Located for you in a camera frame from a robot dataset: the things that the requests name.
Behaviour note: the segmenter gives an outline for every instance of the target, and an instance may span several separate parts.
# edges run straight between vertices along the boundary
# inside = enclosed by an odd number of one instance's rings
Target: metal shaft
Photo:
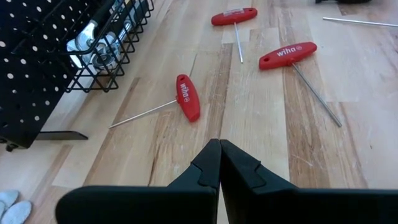
[[[367,24],[367,25],[376,25],[376,26],[398,27],[398,25],[396,25],[396,24],[386,24],[386,23],[381,23],[381,22],[364,22],[364,21],[355,21],[355,20],[350,20],[350,19],[335,19],[335,18],[329,18],[329,17],[324,17],[323,20],[339,21],[339,22],[352,22],[352,23],[356,23],[356,24]]]
[[[154,108],[154,109],[151,109],[151,110],[149,110],[149,111],[145,111],[145,112],[143,112],[143,113],[141,113],[141,114],[139,114],[139,115],[135,115],[135,116],[133,116],[132,118],[126,119],[126,120],[121,121],[121,122],[116,123],[116,124],[113,124],[113,125],[110,126],[109,128],[114,128],[114,127],[117,127],[117,126],[122,125],[122,124],[124,124],[124,123],[127,123],[127,122],[129,122],[129,121],[135,120],[135,119],[137,119],[137,118],[140,118],[140,117],[142,117],[142,116],[144,116],[144,115],[146,115],[146,114],[149,114],[149,113],[151,113],[151,112],[153,112],[153,111],[159,110],[159,109],[161,109],[162,107],[167,106],[167,105],[170,105],[170,104],[175,103],[175,102],[177,102],[177,100],[170,101],[170,102],[168,102],[168,103],[163,104],[162,106],[158,106],[158,107],[156,107],[156,108]]]
[[[304,77],[304,75],[300,71],[300,69],[294,63],[292,65],[293,65],[294,69],[296,70],[297,74],[301,77],[301,79],[305,82],[305,84],[307,84],[307,86],[312,91],[312,93],[318,98],[319,102],[323,105],[323,107],[326,109],[329,116],[333,119],[333,121],[337,124],[337,126],[339,128],[342,127],[340,120],[332,112],[332,110],[329,108],[329,106],[326,104],[326,102],[323,101],[322,97],[317,93],[317,91],[315,91],[314,88],[312,88],[311,83]]]
[[[239,39],[239,32],[236,22],[234,22],[234,25],[235,25],[236,40],[238,41],[239,56],[241,57],[241,63],[243,63],[241,40]]]

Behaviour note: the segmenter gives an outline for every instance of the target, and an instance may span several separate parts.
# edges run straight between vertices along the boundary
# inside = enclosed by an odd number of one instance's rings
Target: wooden workbench
[[[210,24],[214,14],[237,7],[259,12],[238,25],[243,64],[234,27]],[[90,140],[0,150],[0,190],[18,189],[33,201],[31,223],[52,223],[57,200],[69,190],[94,184],[167,185],[211,138],[230,140],[299,187],[396,189],[398,30],[322,17],[398,23],[397,10],[396,0],[357,6],[316,5],[315,0],[156,0],[120,88],[90,93],[76,117],[64,122]],[[264,54],[305,41],[318,50],[298,65],[342,128],[292,68],[258,69]],[[108,129],[173,100],[176,76],[191,71],[201,101],[196,123],[173,105]],[[72,106],[66,102],[59,108]],[[219,223],[226,223],[221,202]]]

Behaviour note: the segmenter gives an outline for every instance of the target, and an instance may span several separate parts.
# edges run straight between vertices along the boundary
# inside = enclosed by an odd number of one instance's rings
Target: black wire basket
[[[154,10],[153,0],[61,0],[12,50],[60,91],[119,88],[134,43]]]

